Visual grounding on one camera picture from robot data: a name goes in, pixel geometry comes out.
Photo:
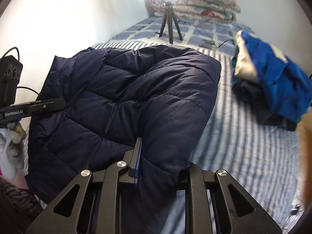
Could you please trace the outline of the left hand white glove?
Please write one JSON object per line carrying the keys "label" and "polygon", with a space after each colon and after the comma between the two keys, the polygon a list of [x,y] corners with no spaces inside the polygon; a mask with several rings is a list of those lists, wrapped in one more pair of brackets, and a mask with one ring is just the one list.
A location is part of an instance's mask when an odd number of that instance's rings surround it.
{"label": "left hand white glove", "polygon": [[24,139],[26,132],[19,122],[1,127],[1,176],[12,180],[24,168]]}

